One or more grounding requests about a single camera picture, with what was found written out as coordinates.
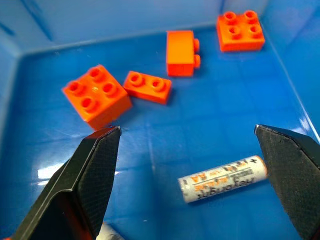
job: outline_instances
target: battery label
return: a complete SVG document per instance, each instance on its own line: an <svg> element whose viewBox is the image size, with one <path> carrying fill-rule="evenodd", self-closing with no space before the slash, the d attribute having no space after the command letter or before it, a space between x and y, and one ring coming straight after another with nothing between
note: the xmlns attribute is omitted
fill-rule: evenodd
<svg viewBox="0 0 320 240"><path fill-rule="evenodd" d="M267 178L265 163L251 156L178 179L186 203L201 200Z"/></svg>

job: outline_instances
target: container floor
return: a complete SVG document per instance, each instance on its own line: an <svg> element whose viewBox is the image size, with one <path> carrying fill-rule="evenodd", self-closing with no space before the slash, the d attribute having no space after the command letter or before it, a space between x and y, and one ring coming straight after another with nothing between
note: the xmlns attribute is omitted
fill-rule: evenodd
<svg viewBox="0 0 320 240"><path fill-rule="evenodd" d="M132 98L121 126L104 220L126 240L300 239L268 180L185 204L177 178L262 155L255 124L314 136L269 40L262 51L221 53L212 27L195 30L201 68L170 78L167 105ZM73 154L87 126L61 92L104 65L166 75L166 34L74 45L25 56L17 73L0 161L0 237L11 235Z"/></svg>

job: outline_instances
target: orange lego brick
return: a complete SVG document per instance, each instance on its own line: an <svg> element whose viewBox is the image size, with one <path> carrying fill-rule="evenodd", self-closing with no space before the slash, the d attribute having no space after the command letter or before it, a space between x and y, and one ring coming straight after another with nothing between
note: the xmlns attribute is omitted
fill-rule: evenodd
<svg viewBox="0 0 320 240"><path fill-rule="evenodd" d="M193 31L168 31L166 35L166 71L168 76L191 77L199 68L201 58L195 54L200 49Z"/></svg>
<svg viewBox="0 0 320 240"><path fill-rule="evenodd" d="M62 91L81 118L95 130L132 107L126 90L102 65L89 69Z"/></svg>
<svg viewBox="0 0 320 240"><path fill-rule="evenodd" d="M123 84L130 96L166 104L171 91L171 81L136 71L130 71Z"/></svg>
<svg viewBox="0 0 320 240"><path fill-rule="evenodd" d="M265 44L258 15L252 10L239 15L228 11L218 16L216 31L222 52L257 51Z"/></svg>

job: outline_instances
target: blue plastic bin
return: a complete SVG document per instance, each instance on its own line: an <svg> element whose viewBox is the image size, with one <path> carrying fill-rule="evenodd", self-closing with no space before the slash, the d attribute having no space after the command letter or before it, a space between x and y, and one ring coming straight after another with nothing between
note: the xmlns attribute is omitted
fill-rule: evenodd
<svg viewBox="0 0 320 240"><path fill-rule="evenodd" d="M226 11L258 12L259 52L221 53ZM166 75L166 30L192 29L202 65L171 78L168 105L133 98L116 124L116 175L104 220L127 240L299 239L270 183L185 204L177 178L262 155L255 124L319 141L318 0L5 0L0 2L0 238L92 129L61 88L104 65Z"/></svg>

